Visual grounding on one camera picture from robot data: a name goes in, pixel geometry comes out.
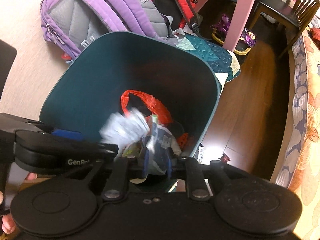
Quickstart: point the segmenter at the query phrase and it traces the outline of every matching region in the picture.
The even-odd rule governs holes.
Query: dark green trash bin
[[[168,108],[189,133],[183,154],[193,155],[217,107],[218,81],[198,57],[134,33],[108,33],[88,46],[51,91],[40,120],[98,142],[110,114],[122,113],[120,96],[129,89]]]

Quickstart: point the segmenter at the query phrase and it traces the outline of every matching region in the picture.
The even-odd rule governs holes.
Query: wooden chair
[[[297,31],[296,36],[282,51],[281,58],[299,38],[320,7],[320,0],[297,0],[293,8],[282,0],[257,0],[257,7],[249,29],[252,29],[261,12],[273,17],[287,28]]]

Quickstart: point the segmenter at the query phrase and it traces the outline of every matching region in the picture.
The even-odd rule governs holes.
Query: chair backrest
[[[320,0],[297,0],[293,10],[301,28],[306,28],[320,7]]]

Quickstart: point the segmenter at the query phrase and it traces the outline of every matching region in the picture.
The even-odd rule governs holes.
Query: human hand
[[[32,179],[36,179],[37,178],[37,174],[35,173],[29,173],[28,176],[26,177],[26,180],[32,180]],[[0,204],[3,201],[3,193],[0,191]],[[2,217],[2,230],[4,233],[6,234],[11,234],[14,230],[16,229],[16,225],[12,219],[12,215],[5,215]]]

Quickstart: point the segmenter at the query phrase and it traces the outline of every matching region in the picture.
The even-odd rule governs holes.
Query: chair seat
[[[296,26],[297,28],[300,27],[300,24],[298,22],[298,19],[294,13],[294,10],[282,0],[256,0],[257,3],[260,3],[272,11],[274,11],[276,14],[290,22],[292,25]]]

